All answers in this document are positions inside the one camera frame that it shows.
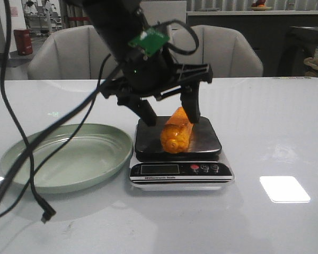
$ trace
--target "cable connector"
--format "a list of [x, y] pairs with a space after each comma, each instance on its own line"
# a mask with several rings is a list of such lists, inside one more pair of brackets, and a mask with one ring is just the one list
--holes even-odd
[[45, 224], [48, 222], [57, 212], [53, 209], [53, 207], [50, 206], [50, 204], [47, 203], [46, 200], [41, 198], [38, 200], [38, 204], [41, 206], [43, 209], [43, 214], [41, 221]]

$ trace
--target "red button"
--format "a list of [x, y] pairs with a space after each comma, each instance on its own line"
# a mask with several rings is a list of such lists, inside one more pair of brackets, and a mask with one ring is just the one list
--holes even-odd
[[191, 165], [191, 169], [193, 169], [193, 170], [196, 170], [196, 169], [198, 169], [199, 168], [199, 166], [197, 165], [197, 164], [192, 164]]

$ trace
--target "electronic scale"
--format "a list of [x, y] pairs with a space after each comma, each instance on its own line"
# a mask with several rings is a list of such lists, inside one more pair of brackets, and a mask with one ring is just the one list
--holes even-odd
[[213, 191], [232, 183], [233, 172], [210, 121], [201, 117], [193, 126], [187, 151], [171, 154], [160, 143], [169, 118], [158, 116], [155, 126], [139, 120], [130, 162], [131, 184], [145, 191]]

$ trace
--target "digital display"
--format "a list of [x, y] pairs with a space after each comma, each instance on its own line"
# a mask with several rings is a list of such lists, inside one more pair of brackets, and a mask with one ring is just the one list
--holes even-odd
[[178, 165], [142, 165], [142, 175], [147, 174], [179, 174]]

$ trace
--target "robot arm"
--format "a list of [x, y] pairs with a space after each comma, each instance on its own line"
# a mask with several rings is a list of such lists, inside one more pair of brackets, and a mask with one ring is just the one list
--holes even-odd
[[[130, 46], [150, 29], [140, 8], [141, 0], [66, 0], [80, 6], [88, 15], [98, 34], [109, 47], [118, 63], [123, 62], [123, 77], [114, 80], [102, 94], [116, 95], [118, 105], [133, 110], [147, 125], [155, 125], [156, 114], [144, 97], [158, 101], [181, 93], [182, 106], [192, 123], [199, 121], [199, 82], [212, 80], [209, 65], [180, 65], [174, 63], [167, 43], [158, 46], [150, 56], [146, 48]], [[178, 87], [174, 91], [165, 91]]]

